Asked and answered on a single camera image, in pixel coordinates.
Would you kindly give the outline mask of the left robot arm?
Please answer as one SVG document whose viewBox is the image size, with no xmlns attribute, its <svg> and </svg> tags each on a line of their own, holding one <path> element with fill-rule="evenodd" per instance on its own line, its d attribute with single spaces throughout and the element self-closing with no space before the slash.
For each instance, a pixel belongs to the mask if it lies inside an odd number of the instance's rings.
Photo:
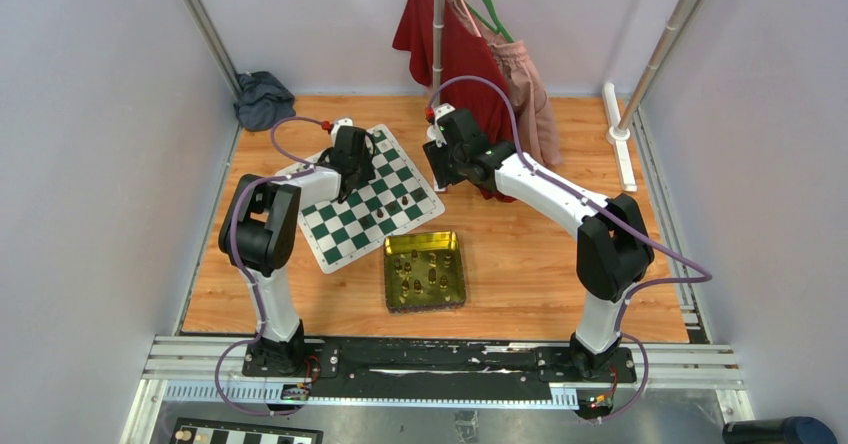
<svg viewBox="0 0 848 444">
<path fill-rule="evenodd" d="M 245 278 L 257 317 L 246 363 L 283 377 L 310 361 L 287 270 L 299 214 L 324 201 L 344 203 L 375 176 L 377 144 L 368 131 L 341 121 L 321 126 L 332 145 L 316 162 L 292 174 L 240 179 L 219 233 L 219 248 Z"/>
</svg>

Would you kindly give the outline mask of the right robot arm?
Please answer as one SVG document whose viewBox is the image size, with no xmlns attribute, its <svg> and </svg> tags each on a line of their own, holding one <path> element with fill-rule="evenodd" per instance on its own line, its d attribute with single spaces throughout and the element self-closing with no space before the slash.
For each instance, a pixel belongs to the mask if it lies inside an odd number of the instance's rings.
<svg viewBox="0 0 848 444">
<path fill-rule="evenodd" d="M 586 300 L 564 363 L 580 379 L 598 380 L 611 369 L 621 342 L 626 294 L 655 258 L 652 247 L 637 237 L 646 231 L 638 203 L 626 194 L 610 199 L 550 174 L 508 141 L 490 143 L 467 109 L 443 104 L 425 116 L 423 149 L 437 188 L 468 182 L 493 197 L 513 198 L 575 240 L 575 269 Z"/>
</svg>

